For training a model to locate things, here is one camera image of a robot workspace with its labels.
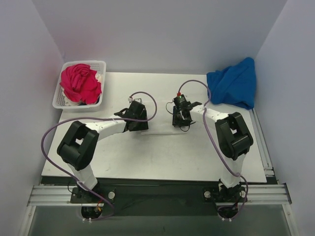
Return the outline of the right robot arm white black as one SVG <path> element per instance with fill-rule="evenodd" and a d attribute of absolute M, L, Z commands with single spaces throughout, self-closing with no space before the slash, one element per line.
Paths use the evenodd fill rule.
<path fill-rule="evenodd" d="M 240 187 L 241 172 L 246 154 L 253 145 L 252 135 L 239 112 L 222 113 L 206 108 L 200 102 L 189 102 L 178 93 L 173 99 L 172 125 L 181 130 L 195 123 L 204 125 L 221 162 L 224 165 L 218 195 L 229 201 Z"/>

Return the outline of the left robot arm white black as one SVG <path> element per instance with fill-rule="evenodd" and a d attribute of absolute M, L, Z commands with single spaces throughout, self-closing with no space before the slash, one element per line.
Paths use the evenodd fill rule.
<path fill-rule="evenodd" d="M 145 105 L 132 101 L 128 108 L 114 113 L 108 121 L 92 123 L 75 121 L 71 124 L 57 148 L 57 154 L 78 179 L 78 188 L 82 189 L 82 197 L 87 202 L 95 202 L 102 193 L 91 168 L 97 142 L 115 134 L 148 130 L 146 120 Z"/>

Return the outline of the white t-shirt red print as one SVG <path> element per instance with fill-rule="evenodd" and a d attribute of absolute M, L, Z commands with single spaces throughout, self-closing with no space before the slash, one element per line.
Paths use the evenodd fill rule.
<path fill-rule="evenodd" d="M 148 122 L 149 129 L 140 131 L 142 136 L 181 135 L 190 130 L 190 126 L 173 126 L 173 102 L 160 101 L 157 103 L 157 114 Z"/>

